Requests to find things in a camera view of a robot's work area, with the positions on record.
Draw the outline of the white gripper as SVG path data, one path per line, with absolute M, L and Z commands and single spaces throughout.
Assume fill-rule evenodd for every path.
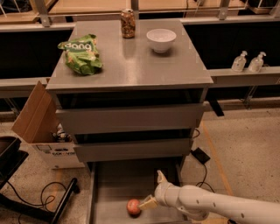
M 170 207 L 172 205 L 174 196 L 172 190 L 174 185 L 166 181 L 165 175 L 160 170 L 157 170 L 157 182 L 159 185 L 155 190 L 155 197 L 149 195 L 141 201 L 138 205 L 140 210 L 154 209 L 158 204 L 165 207 Z

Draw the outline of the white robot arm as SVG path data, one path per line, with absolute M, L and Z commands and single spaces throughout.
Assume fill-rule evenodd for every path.
M 280 224 L 278 203 L 218 194 L 195 185 L 175 186 L 160 170 L 154 195 L 144 199 L 139 208 L 147 210 L 157 206 L 175 208 L 196 221 L 214 213 L 239 224 Z

